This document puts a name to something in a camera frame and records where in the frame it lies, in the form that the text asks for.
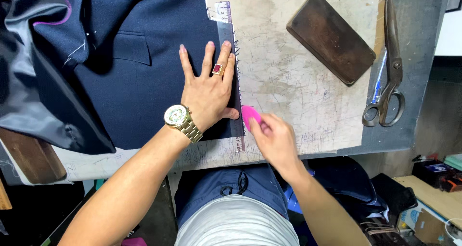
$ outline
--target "person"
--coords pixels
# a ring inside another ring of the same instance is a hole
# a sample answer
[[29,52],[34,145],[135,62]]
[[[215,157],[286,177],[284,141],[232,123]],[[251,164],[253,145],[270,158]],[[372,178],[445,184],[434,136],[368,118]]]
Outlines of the person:
[[[236,109],[226,107],[236,57],[231,44],[224,42],[217,62],[221,68],[213,68],[220,74],[211,74],[214,52],[209,42],[202,72],[195,77],[188,52],[183,45],[179,50],[185,75],[181,105],[187,106],[200,136],[222,118],[239,118]],[[166,115],[166,123],[176,121],[176,113]],[[274,114],[262,114],[262,120],[264,128],[250,119],[250,131],[264,159],[292,186],[316,243],[370,245],[355,221],[299,160],[291,125]],[[59,245],[118,245],[140,222],[176,158],[199,137],[170,125],[162,127],[85,203]],[[286,198],[268,166],[187,175],[176,193],[176,245],[298,245]]]

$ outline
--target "red gemstone ring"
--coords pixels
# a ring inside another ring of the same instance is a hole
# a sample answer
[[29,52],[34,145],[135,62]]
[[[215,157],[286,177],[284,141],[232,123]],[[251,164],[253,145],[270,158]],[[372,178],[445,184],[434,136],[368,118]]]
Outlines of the red gemstone ring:
[[212,74],[216,74],[216,75],[219,75],[219,76],[222,76],[224,72],[225,72],[225,70],[223,68],[223,65],[220,65],[220,64],[215,64],[215,66],[213,67],[213,70],[212,70]]

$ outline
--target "jacket pocket flap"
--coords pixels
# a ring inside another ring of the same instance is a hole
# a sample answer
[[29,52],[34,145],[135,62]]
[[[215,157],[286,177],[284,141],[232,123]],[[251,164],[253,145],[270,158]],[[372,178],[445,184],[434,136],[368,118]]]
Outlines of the jacket pocket flap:
[[151,65],[146,38],[141,33],[118,32],[114,38],[113,58],[127,59]]

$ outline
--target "watch face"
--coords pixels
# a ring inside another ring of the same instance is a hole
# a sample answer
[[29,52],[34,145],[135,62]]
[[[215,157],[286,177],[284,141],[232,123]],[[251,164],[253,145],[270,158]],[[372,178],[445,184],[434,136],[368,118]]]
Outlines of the watch face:
[[186,108],[182,105],[174,105],[167,109],[164,120],[168,125],[181,124],[186,117]]

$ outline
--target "tailor's shears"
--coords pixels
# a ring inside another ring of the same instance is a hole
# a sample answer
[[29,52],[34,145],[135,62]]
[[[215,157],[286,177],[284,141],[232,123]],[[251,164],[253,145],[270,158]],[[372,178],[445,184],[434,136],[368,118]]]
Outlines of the tailor's shears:
[[[406,102],[401,92],[396,90],[401,84],[403,79],[402,59],[400,56],[400,46],[398,42],[398,29],[396,23],[395,7],[392,0],[385,0],[385,47],[387,50],[387,85],[380,94],[380,99],[376,104],[370,104],[364,109],[363,125],[372,127],[380,124],[384,127],[394,125],[404,112]],[[392,95],[398,98],[399,106],[398,113],[395,118],[389,123],[385,122],[388,111],[388,103]],[[366,120],[366,113],[368,110],[375,108],[377,112],[372,120]]]

